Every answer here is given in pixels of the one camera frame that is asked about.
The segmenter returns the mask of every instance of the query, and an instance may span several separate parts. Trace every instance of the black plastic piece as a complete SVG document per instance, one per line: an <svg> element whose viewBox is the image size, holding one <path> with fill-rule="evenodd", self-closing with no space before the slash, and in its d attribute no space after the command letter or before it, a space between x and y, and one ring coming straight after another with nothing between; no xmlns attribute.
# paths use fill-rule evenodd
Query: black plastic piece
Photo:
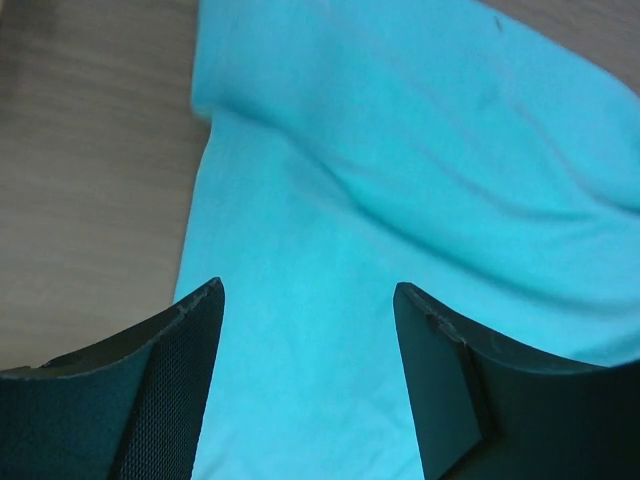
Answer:
<svg viewBox="0 0 640 480"><path fill-rule="evenodd" d="M0 478L190 479L223 309L214 279L102 342L0 372Z"/></svg>
<svg viewBox="0 0 640 480"><path fill-rule="evenodd" d="M640 362L541 352L411 284L394 309L426 480L640 478Z"/></svg>

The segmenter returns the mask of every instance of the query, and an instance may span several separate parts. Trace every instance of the turquoise fabric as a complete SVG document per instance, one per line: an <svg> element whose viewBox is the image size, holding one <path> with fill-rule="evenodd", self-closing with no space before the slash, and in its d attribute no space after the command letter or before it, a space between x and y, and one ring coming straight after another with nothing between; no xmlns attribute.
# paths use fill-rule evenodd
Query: turquoise fabric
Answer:
<svg viewBox="0 0 640 480"><path fill-rule="evenodd" d="M197 480L417 480L391 298L640 357L640 102L481 4L202 0L176 298L228 295Z"/></svg>

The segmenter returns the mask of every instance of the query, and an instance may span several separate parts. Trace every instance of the wooden surface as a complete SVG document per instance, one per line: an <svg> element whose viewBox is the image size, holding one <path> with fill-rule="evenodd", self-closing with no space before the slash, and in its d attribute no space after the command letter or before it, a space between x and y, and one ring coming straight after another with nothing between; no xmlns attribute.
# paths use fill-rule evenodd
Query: wooden surface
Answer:
<svg viewBox="0 0 640 480"><path fill-rule="evenodd" d="M489 0L640 91L638 0ZM196 0L9 0L0 31L0 368L171 303L207 127Z"/></svg>

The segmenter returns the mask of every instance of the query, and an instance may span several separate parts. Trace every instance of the black mesh fabric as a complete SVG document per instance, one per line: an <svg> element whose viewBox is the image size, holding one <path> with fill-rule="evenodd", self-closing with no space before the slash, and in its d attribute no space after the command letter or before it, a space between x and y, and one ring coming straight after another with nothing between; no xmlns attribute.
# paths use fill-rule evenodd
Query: black mesh fabric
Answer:
<svg viewBox="0 0 640 480"><path fill-rule="evenodd" d="M111 478L191 477L219 335L209 320L222 315L212 300L184 310L151 352Z"/></svg>
<svg viewBox="0 0 640 480"><path fill-rule="evenodd" d="M188 479L217 353L212 280L41 368L0 372L0 479Z"/></svg>

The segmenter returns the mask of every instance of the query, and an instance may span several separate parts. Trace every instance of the cyan cloth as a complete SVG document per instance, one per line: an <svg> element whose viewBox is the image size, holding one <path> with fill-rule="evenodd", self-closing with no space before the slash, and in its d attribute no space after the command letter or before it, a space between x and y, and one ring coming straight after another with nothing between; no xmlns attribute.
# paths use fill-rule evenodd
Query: cyan cloth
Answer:
<svg viewBox="0 0 640 480"><path fill-rule="evenodd" d="M467 0L201 0L176 298L227 308L193 478L417 480L391 298L640 357L640 101Z"/></svg>

